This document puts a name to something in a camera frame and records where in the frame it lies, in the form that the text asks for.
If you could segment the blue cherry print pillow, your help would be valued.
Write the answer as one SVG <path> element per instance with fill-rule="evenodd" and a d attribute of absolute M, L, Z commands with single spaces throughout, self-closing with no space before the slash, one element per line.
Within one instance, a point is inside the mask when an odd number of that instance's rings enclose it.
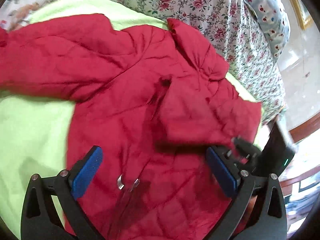
<path fill-rule="evenodd" d="M 277 62 L 290 38 L 290 22 L 281 0 L 245 0 L 263 31 L 273 61 Z"/>

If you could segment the small rose floral quilt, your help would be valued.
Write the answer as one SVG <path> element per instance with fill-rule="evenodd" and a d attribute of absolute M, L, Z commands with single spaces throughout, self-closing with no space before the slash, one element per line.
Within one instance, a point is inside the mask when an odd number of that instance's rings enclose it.
<path fill-rule="evenodd" d="M 263 123 L 285 107 L 277 62 L 245 0 L 111 0 L 160 20 L 175 18 L 195 29 L 229 63 L 229 72 L 263 105 Z"/>

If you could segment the brown wooden bed frame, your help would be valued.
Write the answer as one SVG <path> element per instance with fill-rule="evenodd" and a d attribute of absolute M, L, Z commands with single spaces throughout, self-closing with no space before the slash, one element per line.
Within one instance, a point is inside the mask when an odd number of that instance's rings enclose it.
<path fill-rule="evenodd" d="M 319 129 L 319 112 L 317 112 L 310 119 L 306 120 L 301 125 L 290 130 L 290 134 L 294 142 L 300 142 L 303 139 L 310 136 L 313 132 Z M 313 176 L 319 172 L 319 165 L 312 168 L 307 168 L 305 171 L 302 169 L 301 165 L 298 165 L 298 174 L 294 174 L 292 178 L 284 179 L 280 182 L 283 189 L 291 187 L 292 184 L 297 183 L 303 179 Z"/>

